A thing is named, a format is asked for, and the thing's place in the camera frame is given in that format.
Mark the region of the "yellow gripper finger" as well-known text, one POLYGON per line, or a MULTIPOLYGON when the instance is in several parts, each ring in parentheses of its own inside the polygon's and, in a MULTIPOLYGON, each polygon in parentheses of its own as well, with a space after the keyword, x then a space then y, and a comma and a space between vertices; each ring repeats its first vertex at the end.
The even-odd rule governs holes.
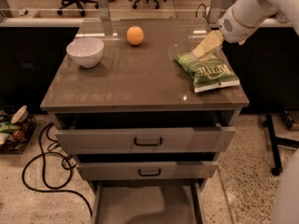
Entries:
POLYGON ((209 52, 221 47, 223 42, 222 32, 219 30, 211 31, 201 43, 192 50, 191 57, 193 60, 199 60, 209 52))

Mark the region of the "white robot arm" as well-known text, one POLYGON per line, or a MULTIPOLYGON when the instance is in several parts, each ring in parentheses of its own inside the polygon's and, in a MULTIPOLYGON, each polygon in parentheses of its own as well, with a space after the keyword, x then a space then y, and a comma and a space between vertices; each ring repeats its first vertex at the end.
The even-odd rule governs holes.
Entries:
POLYGON ((236 0, 219 19, 219 30, 208 33, 191 51, 192 59, 200 60, 214 52, 223 41, 244 44, 265 19, 279 11, 299 34, 299 0, 236 0))

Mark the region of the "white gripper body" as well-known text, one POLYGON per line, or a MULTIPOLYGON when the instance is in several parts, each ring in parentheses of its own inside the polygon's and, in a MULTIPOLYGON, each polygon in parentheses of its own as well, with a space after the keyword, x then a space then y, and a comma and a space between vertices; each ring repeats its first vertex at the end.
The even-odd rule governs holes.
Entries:
POLYGON ((228 8, 219 19, 219 29, 225 41, 239 44, 244 44, 254 32, 253 29, 242 25, 235 18, 232 7, 228 8))

